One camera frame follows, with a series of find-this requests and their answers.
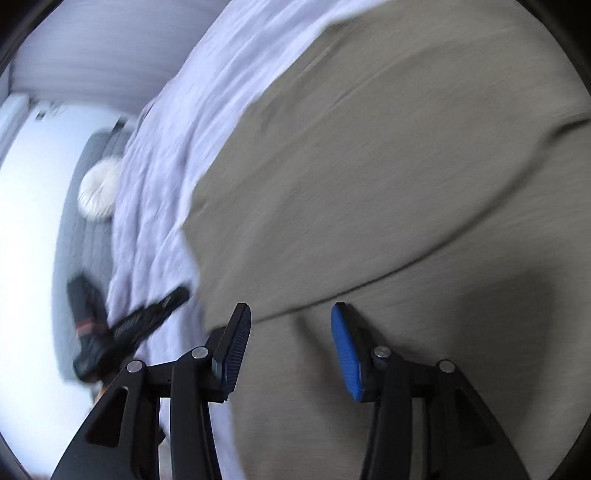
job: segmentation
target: white wall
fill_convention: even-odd
[[[4,100],[6,100],[6,97],[8,96],[9,91],[10,91],[10,65],[8,65],[7,69],[4,70],[4,73],[2,74],[2,76],[0,76],[0,105],[2,104],[2,102]]]
[[[64,0],[19,49],[12,90],[138,115],[177,74],[227,3]]]
[[[61,211],[92,133],[119,114],[62,106],[16,137],[0,169],[0,430],[30,473],[50,474],[92,406],[64,384],[51,337],[51,276]]]
[[[0,106],[0,167],[29,110],[30,98],[24,93],[9,94]]]

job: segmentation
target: white pillow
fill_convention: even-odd
[[[86,172],[78,191],[78,209],[85,219],[102,222],[113,215],[120,176],[120,157],[105,157]]]

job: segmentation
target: black shoe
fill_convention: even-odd
[[[77,330],[89,322],[93,324],[92,331],[104,333],[109,329],[103,294],[84,274],[68,282],[67,292]]]
[[[188,299],[189,291],[179,287],[160,302],[135,310],[106,332],[92,331],[81,336],[82,351],[74,360],[76,376],[86,383],[109,384],[121,369],[121,363]]]

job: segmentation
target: floor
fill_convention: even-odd
[[[31,474],[52,473],[92,406],[86,388],[57,372],[51,276],[74,167],[90,135],[119,117],[109,108],[41,102],[0,168],[0,431]]]

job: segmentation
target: bedspread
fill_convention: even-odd
[[[213,163],[241,113],[330,23],[382,0],[233,0],[178,75],[144,109],[130,140],[113,219],[109,321],[179,284],[191,300],[146,340],[148,365],[176,360],[202,345],[199,269],[180,226],[195,184]],[[161,423],[167,430],[168,405]],[[242,477],[230,410],[212,408],[224,478]]]

